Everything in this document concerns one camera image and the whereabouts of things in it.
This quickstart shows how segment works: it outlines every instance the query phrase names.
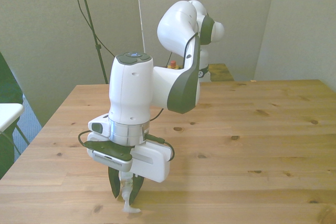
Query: white chair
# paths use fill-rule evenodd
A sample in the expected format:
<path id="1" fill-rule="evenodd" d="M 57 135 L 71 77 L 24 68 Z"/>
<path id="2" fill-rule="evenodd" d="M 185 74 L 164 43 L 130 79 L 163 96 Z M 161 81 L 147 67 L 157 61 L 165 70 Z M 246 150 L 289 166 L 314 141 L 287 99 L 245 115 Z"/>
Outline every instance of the white chair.
<path id="1" fill-rule="evenodd" d="M 15 147 L 19 154 L 20 151 L 12 141 L 10 137 L 8 137 L 4 131 L 7 129 L 23 112 L 24 107 L 19 103 L 0 103 L 0 134 L 3 134 Z M 25 140 L 27 145 L 29 145 L 29 141 L 26 136 L 23 134 L 19 126 L 15 126 L 22 138 Z"/>

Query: gray wall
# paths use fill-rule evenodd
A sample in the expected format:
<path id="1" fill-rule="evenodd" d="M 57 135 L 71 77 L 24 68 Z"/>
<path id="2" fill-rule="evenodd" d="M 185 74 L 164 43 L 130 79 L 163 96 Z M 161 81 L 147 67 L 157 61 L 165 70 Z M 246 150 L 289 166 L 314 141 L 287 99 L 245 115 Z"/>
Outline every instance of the gray wall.
<path id="1" fill-rule="evenodd" d="M 76 0 L 0 3 L 0 51 L 42 125 L 75 85 L 104 83 L 91 30 Z M 138 0 L 88 3 L 96 33 L 112 52 L 143 51 Z M 109 76 L 113 57 L 104 49 L 102 54 Z"/>
<path id="2" fill-rule="evenodd" d="M 320 79 L 336 91 L 336 0 L 272 0 L 256 80 Z"/>
<path id="3" fill-rule="evenodd" d="M 140 0 L 144 44 L 154 64 L 163 66 L 169 58 L 156 36 L 162 15 L 180 0 Z M 210 63 L 225 63 L 235 80 L 250 80 L 255 68 L 263 39 L 271 0 L 199 0 L 210 16 L 224 24 L 222 41 L 208 46 Z"/>

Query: microphone stand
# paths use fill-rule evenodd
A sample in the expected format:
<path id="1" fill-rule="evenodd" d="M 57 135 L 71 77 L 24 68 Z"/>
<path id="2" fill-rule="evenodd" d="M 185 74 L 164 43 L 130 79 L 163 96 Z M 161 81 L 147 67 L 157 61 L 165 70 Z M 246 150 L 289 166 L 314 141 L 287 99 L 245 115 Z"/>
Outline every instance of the microphone stand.
<path id="1" fill-rule="evenodd" d="M 108 80 L 107 80 L 107 76 L 106 76 L 106 72 L 105 72 L 105 68 L 104 68 L 104 64 L 103 64 L 103 60 L 101 58 L 101 53 L 100 53 L 100 49 L 101 49 L 101 45 L 98 44 L 98 41 L 97 41 L 97 35 L 95 33 L 95 29 L 93 27 L 93 23 L 92 23 L 92 19 L 91 19 L 91 15 L 90 15 L 90 10 L 89 10 L 89 6 L 88 6 L 88 2 L 87 0 L 84 0 L 84 3 L 85 3 L 85 7 L 86 7 L 86 11 L 88 13 L 88 17 L 89 17 L 89 21 L 90 21 L 90 27 L 91 27 L 91 30 L 92 30 L 92 33 L 93 33 L 93 38 L 94 38 L 94 42 L 96 43 L 96 50 L 98 52 L 98 57 L 99 57 L 99 61 L 100 61 L 100 66 L 101 66 L 101 70 L 103 71 L 103 75 L 104 75 L 104 79 L 105 79 L 105 83 L 106 84 L 109 84 Z"/>

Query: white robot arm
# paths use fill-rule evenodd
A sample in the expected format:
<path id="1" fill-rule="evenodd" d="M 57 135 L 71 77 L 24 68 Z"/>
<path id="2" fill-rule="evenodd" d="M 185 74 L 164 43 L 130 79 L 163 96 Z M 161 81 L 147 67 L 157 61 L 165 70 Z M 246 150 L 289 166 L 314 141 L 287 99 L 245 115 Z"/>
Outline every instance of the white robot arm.
<path id="1" fill-rule="evenodd" d="M 121 178 L 133 173 L 132 204 L 143 179 L 162 182 L 169 173 L 171 148 L 165 141 L 149 134 L 150 106 L 156 105 L 177 113 L 192 110 L 199 98 L 198 72 L 200 46 L 207 41 L 215 23 L 202 25 L 206 10 L 198 1 L 179 1 L 162 17 L 157 36 L 169 51 L 183 57 L 183 69 L 153 67 L 151 56 L 128 52 L 116 56 L 110 78 L 109 113 L 89 122 L 92 131 L 83 145 L 89 155 L 109 166 L 109 178 L 115 197 Z M 210 40 L 216 38 L 211 33 Z"/>

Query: wood grain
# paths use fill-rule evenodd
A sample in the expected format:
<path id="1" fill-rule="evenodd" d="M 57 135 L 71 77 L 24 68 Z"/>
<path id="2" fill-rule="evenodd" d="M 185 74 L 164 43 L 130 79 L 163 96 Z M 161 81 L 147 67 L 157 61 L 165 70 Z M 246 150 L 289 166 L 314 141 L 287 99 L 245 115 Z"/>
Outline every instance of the wood grain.
<path id="1" fill-rule="evenodd" d="M 0 223 L 336 223 L 336 94 L 322 82 L 202 83 L 195 109 L 151 122 L 176 158 L 133 215 L 77 140 L 109 107 L 107 85 L 73 90 L 0 180 Z"/>
<path id="2" fill-rule="evenodd" d="M 225 64 L 209 64 L 211 81 L 234 81 Z"/>

